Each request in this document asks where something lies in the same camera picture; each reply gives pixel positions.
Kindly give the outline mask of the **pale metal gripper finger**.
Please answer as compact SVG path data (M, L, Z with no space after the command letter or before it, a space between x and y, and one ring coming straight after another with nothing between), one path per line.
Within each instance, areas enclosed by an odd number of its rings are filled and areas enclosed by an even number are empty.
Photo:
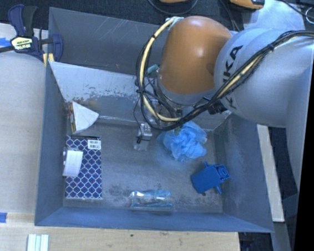
M144 148L145 140L144 140L144 124L138 123L138 132L134 141L134 150L141 151Z
M144 138L143 138L143 150L147 150L152 139L153 133L151 127L145 124L144 127Z

